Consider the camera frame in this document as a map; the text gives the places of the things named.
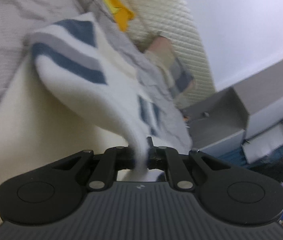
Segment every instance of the logo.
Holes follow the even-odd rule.
[[[146,186],[145,185],[138,185],[138,186],[136,186],[136,188],[138,188],[138,189],[143,189],[143,188],[145,188]]]

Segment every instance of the black object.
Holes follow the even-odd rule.
[[[153,147],[164,182],[115,182],[131,150],[79,152],[0,186],[0,239],[282,240],[283,188],[202,152]]]

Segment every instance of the yellow object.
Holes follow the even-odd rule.
[[[111,13],[114,15],[118,27],[125,32],[128,27],[128,21],[134,19],[134,13],[129,10],[120,0],[103,0]]]

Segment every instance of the metal screw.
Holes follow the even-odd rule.
[[[190,181],[187,180],[181,180],[177,183],[177,186],[181,189],[190,189],[193,187],[193,184]]]
[[[105,183],[103,183],[102,181],[100,180],[94,180],[94,181],[91,181],[88,186],[90,188],[93,188],[93,189],[101,189],[103,187],[105,187]]]

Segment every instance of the white wall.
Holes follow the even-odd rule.
[[[283,58],[283,0],[186,0],[217,90]]]

